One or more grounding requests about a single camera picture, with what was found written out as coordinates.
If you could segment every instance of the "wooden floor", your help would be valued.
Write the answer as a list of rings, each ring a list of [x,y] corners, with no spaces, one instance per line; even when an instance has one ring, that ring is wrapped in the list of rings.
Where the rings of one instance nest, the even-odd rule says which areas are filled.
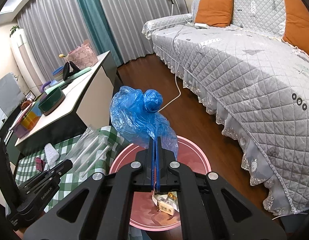
[[[164,98],[164,103],[178,95],[174,82],[174,74],[154,54],[128,62],[119,67],[123,83],[145,92],[155,89]],[[214,115],[206,112],[205,107],[189,89],[182,89],[182,81],[178,79],[181,97],[167,106],[161,113],[170,121],[177,135],[196,143],[207,156],[212,171],[225,178],[243,196],[248,198],[258,208],[264,210],[262,201],[268,196],[268,189],[263,184],[250,186],[250,175],[241,168],[243,152],[237,141],[223,136],[222,125],[216,124]],[[181,240],[181,229],[166,232],[149,232],[152,240]]]

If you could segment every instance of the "blue plastic bag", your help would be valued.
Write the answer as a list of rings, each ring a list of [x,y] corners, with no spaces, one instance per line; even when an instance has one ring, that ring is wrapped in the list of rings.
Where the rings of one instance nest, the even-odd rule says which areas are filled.
[[[163,102],[156,90],[123,86],[114,95],[110,105],[110,117],[114,128],[130,143],[144,148],[149,146],[149,136],[160,136],[162,148],[170,150],[177,159],[178,139],[169,121],[158,112]]]

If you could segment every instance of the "silver screw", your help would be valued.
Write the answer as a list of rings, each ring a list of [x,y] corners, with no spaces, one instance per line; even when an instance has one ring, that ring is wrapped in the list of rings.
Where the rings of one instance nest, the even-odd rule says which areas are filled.
[[[100,172],[96,172],[96,173],[94,173],[94,174],[92,175],[92,178],[93,178],[94,180],[100,180],[100,179],[102,179],[102,177],[103,177],[103,174],[100,173]]]
[[[131,163],[131,167],[134,168],[134,169],[137,169],[141,166],[141,163],[140,162],[132,162]]]
[[[218,174],[215,173],[215,172],[210,172],[208,174],[208,178],[211,179],[211,180],[216,180],[218,177],[219,177]]]
[[[180,163],[179,162],[170,162],[170,167],[171,168],[179,168],[180,167]]]

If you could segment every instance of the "orange cushion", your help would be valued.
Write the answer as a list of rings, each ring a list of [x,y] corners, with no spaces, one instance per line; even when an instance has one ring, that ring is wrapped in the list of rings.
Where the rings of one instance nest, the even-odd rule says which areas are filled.
[[[286,30],[283,37],[309,55],[309,11],[301,0],[285,0]]]
[[[195,23],[214,27],[230,25],[234,0],[200,0]]]

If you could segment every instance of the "green container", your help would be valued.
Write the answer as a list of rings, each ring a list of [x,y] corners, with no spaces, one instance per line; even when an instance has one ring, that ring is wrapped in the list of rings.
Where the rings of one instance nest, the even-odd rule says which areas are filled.
[[[64,92],[61,90],[60,87],[56,87],[45,97],[45,99],[41,101],[38,107],[42,114],[47,116],[48,114],[53,112],[62,103],[64,99]]]

